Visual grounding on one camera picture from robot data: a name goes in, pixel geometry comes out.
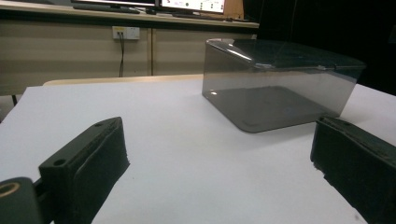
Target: monitor screen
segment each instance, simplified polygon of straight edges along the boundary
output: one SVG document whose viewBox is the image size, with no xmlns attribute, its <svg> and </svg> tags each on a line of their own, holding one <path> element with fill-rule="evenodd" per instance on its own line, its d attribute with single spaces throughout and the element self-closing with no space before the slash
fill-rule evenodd
<svg viewBox="0 0 396 224">
<path fill-rule="evenodd" d="M 155 7 L 155 0 L 71 0 L 73 3 L 116 5 L 125 7 Z"/>
<path fill-rule="evenodd" d="M 162 0 L 161 7 L 223 14 L 225 0 Z"/>
</svg>

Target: wall socket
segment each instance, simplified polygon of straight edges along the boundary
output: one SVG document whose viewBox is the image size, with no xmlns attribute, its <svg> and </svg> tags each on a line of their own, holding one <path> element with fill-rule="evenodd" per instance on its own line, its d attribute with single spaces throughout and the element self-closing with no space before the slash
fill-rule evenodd
<svg viewBox="0 0 396 224">
<path fill-rule="evenodd" d="M 140 28 L 113 26 L 113 39 L 120 39 L 119 34 L 122 34 L 124 39 L 140 39 Z"/>
</svg>

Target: keyboard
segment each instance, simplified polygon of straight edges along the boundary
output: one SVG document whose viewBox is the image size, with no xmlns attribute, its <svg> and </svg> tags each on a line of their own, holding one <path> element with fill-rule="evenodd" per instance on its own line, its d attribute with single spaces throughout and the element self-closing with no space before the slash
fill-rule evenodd
<svg viewBox="0 0 396 224">
<path fill-rule="evenodd" d="M 118 13 L 131 13 L 139 14 L 137 10 L 131 10 L 126 7 L 109 7 L 109 6 L 95 6 L 95 5 L 74 5 L 73 9 L 89 10 L 89 11 L 105 11 L 105 12 L 118 12 Z"/>
<path fill-rule="evenodd" d="M 172 14 L 173 17 L 183 18 L 183 19 L 195 19 L 195 20 L 206 20 L 206 21 L 225 21 L 224 18 L 217 18 L 211 16 L 201 16 L 194 14 Z"/>
</svg>

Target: gray translucent box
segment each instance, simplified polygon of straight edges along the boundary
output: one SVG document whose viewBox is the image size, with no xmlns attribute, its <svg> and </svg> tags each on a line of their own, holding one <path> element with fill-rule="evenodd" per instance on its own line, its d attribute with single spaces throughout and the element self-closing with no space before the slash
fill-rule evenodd
<svg viewBox="0 0 396 224">
<path fill-rule="evenodd" d="M 364 68 L 290 42 L 209 39 L 202 94 L 239 129 L 258 133 L 339 117 Z"/>
</svg>

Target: power cord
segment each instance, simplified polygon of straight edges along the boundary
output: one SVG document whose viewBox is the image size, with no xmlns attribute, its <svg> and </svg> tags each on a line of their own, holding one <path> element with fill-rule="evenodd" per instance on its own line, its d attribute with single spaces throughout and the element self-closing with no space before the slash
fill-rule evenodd
<svg viewBox="0 0 396 224">
<path fill-rule="evenodd" d="M 122 32 L 117 32 L 120 38 L 120 44 L 121 44 L 121 62 L 120 62 L 120 77 L 122 77 L 123 73 L 123 55 L 124 55 L 124 38 L 123 38 L 123 33 Z"/>
</svg>

